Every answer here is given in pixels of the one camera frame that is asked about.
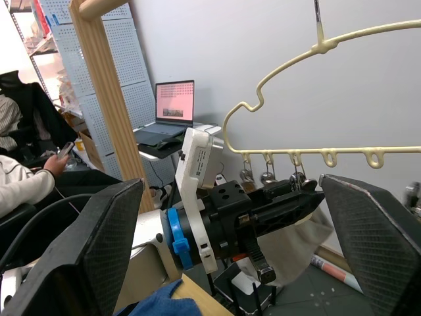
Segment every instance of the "laptop keyboard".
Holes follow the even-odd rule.
[[[177,133],[182,132],[185,130],[185,126],[174,126],[174,125],[166,125],[166,124],[152,124],[142,128],[144,132],[151,132],[151,133],[159,133],[159,134],[167,134],[167,135],[174,135]]]

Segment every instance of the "gray wall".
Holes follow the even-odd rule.
[[[312,0],[136,0],[131,6],[152,81],[194,79],[199,122],[222,124],[239,101],[257,104],[257,83],[316,42]],[[320,0],[320,6],[326,37],[421,18],[419,0]],[[261,110],[232,117],[234,147],[420,145],[420,49],[421,29],[404,30],[342,43],[295,65],[265,85]],[[264,159],[253,158],[258,176]],[[399,199],[409,182],[421,180],[420,161],[421,154],[389,154],[374,170],[363,154],[339,155],[331,169],[321,155],[303,156],[310,177],[357,178]],[[241,156],[226,149],[223,162],[224,174],[239,180]],[[286,155],[276,157],[275,167],[279,179],[293,172]],[[339,249],[335,237],[327,245]]]

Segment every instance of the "wooden table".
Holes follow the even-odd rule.
[[[175,291],[172,298],[192,298],[203,316],[228,316],[232,314],[212,296],[207,294],[200,286],[194,283],[187,275],[183,275],[182,284]]]

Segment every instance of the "white device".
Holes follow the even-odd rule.
[[[224,141],[221,139],[188,128],[176,172],[177,186],[206,273],[215,272],[218,267],[200,215],[205,206],[201,200],[198,203],[196,191],[199,188],[213,188],[220,170],[223,147]]]

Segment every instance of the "hand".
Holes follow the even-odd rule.
[[[57,155],[51,156],[45,162],[44,169],[51,172],[54,176],[59,176],[63,173],[64,168],[66,168],[66,163],[69,159],[68,155],[65,155],[62,159],[59,160]]]

